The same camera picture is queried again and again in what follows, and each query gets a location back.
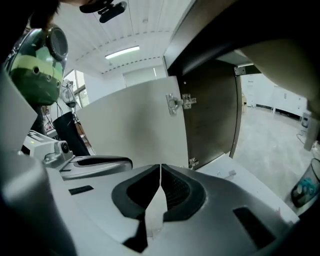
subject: white desk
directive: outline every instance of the white desk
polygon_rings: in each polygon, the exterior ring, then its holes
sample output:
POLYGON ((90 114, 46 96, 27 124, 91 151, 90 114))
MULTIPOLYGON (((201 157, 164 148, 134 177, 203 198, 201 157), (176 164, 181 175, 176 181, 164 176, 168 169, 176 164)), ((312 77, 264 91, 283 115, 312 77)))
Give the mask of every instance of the white desk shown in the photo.
POLYGON ((197 172, 224 178, 237 184, 278 212, 287 223, 296 223, 299 220, 299 217, 285 202, 247 169, 226 154, 199 168, 197 172))

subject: window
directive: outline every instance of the window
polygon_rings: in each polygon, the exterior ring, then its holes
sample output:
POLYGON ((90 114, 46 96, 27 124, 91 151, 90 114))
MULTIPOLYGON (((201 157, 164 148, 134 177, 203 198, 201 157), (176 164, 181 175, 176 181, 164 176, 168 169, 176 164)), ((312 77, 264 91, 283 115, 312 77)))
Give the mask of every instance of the window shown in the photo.
POLYGON ((89 98, 87 95, 86 84, 84 73, 78 70, 72 70, 69 74, 67 74, 64 79, 68 79, 73 82, 73 93, 75 97, 75 101, 80 106, 80 108, 84 108, 89 104, 89 98))

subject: ceiling panel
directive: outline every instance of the ceiling panel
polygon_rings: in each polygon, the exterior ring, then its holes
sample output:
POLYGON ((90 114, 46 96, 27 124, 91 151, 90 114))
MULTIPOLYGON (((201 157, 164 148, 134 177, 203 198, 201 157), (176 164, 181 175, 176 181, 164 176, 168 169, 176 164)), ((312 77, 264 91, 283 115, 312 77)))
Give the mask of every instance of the ceiling panel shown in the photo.
POLYGON ((101 75, 162 57, 179 20, 194 1, 127 0, 125 12, 106 23, 99 22, 97 12, 85 14, 77 7, 61 4, 53 22, 66 34, 68 67, 101 75), (105 55, 133 46, 140 50, 105 59, 105 55))

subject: white cabinet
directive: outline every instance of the white cabinet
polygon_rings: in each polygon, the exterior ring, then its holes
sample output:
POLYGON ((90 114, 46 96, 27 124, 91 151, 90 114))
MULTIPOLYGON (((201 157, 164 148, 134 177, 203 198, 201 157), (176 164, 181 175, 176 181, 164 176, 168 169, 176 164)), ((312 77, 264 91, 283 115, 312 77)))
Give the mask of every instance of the white cabinet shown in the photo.
POLYGON ((307 100, 304 97, 279 87, 263 74, 242 75, 241 86, 248 106, 267 106, 300 117, 307 109, 307 100))

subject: floor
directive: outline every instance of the floor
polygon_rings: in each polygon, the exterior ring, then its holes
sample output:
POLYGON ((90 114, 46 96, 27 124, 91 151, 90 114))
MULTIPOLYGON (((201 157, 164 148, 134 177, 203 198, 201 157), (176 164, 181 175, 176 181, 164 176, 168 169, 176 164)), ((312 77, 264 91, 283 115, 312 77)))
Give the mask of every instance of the floor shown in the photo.
POLYGON ((298 120, 247 106, 233 159, 285 200, 313 158, 297 138, 300 129, 298 120))

